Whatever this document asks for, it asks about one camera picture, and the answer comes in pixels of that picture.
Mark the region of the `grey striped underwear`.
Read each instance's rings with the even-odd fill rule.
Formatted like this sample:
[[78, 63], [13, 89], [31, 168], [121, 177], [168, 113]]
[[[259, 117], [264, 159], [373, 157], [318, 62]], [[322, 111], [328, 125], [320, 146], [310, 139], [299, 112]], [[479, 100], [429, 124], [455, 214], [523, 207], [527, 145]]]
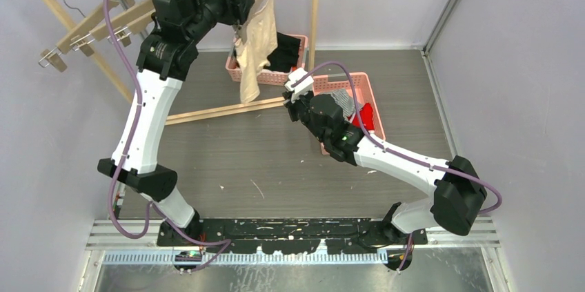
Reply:
[[341, 107], [343, 116], [350, 117], [356, 111], [353, 98], [348, 94], [346, 89], [337, 89], [329, 92], [335, 103]]

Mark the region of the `red underwear white trim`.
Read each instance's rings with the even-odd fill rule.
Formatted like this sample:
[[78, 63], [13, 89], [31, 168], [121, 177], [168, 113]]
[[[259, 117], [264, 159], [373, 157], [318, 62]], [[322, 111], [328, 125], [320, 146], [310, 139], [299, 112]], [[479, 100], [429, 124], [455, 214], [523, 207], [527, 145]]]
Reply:
[[363, 106], [361, 106], [361, 108], [359, 109], [359, 118], [361, 119], [361, 122], [359, 122], [358, 117], [356, 116], [356, 113], [352, 113], [347, 120], [353, 125], [356, 126], [358, 128], [360, 128], [361, 126], [363, 126], [368, 132], [374, 132], [375, 131], [375, 124], [374, 124], [374, 115], [373, 115], [374, 111], [373, 111], [373, 107], [371, 106], [370, 103], [365, 103]]

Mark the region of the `wooden hanger of striped underwear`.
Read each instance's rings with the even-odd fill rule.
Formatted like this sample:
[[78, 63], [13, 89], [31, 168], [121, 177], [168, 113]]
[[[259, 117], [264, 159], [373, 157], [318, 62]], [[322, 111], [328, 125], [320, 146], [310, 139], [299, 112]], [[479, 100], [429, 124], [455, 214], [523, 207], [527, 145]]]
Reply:
[[145, 39], [146, 30], [150, 23], [152, 23], [151, 14], [154, 12], [154, 5], [152, 0], [143, 0], [133, 7], [129, 7], [126, 11], [117, 16], [112, 24], [114, 27], [114, 34], [117, 41], [120, 41], [123, 46], [128, 46], [131, 43], [130, 37], [132, 35], [139, 35]]

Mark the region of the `wooden hanger of red underwear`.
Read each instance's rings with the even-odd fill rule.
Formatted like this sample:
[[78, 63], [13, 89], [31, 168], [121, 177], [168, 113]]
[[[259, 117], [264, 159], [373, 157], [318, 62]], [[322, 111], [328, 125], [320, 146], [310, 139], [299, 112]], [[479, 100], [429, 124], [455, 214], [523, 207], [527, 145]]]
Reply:
[[[152, 23], [154, 11], [152, 0], [143, 0], [112, 17], [110, 22], [115, 39], [122, 40], [126, 46], [126, 37], [139, 34]], [[71, 50], [85, 50], [92, 42], [103, 39], [113, 41], [106, 26], [103, 4], [100, 3], [58, 42], [57, 47], [61, 53], [66, 54]]]

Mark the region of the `beige underwear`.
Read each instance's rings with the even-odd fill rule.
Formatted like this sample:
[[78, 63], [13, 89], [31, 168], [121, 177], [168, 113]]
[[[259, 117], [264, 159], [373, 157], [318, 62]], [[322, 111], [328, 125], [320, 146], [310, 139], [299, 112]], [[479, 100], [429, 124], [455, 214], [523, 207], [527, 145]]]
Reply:
[[239, 87], [240, 102], [247, 104], [256, 99], [260, 94], [257, 77], [265, 66], [268, 65], [268, 55], [277, 47], [276, 41], [271, 43], [235, 42], [237, 63], [241, 69], [241, 81]]

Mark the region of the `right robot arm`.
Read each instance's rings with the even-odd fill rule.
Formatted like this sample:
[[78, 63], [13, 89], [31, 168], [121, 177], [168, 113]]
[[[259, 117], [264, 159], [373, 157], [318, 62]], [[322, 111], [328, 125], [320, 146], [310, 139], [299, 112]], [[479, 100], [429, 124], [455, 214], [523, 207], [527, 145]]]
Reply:
[[487, 192], [466, 158], [446, 161], [389, 144], [350, 123], [328, 94], [286, 91], [283, 98], [291, 120], [301, 122], [330, 157], [385, 173], [426, 194], [422, 200], [391, 206], [378, 225], [388, 242], [400, 244], [410, 233], [436, 226], [455, 235], [470, 233]]

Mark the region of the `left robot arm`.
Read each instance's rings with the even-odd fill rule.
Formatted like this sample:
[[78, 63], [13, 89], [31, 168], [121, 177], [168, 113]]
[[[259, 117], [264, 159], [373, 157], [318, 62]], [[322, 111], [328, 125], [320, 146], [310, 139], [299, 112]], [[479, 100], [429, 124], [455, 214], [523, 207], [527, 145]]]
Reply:
[[125, 184], [167, 219], [163, 233], [191, 246], [201, 237], [199, 213], [177, 188], [178, 175], [158, 163], [170, 108], [199, 52], [197, 44], [217, 25], [240, 26], [255, 0], [152, 0], [154, 28], [142, 42], [137, 81], [122, 138], [100, 173]]

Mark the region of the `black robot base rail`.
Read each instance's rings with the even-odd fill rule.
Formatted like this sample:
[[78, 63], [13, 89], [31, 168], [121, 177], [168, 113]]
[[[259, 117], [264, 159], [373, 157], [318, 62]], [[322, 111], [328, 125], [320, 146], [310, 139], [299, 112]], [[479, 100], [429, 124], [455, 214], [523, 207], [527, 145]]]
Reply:
[[305, 219], [204, 219], [191, 235], [202, 242], [231, 241], [234, 254], [312, 254], [321, 242], [328, 255], [368, 254], [392, 243], [383, 233], [383, 222], [370, 218]]

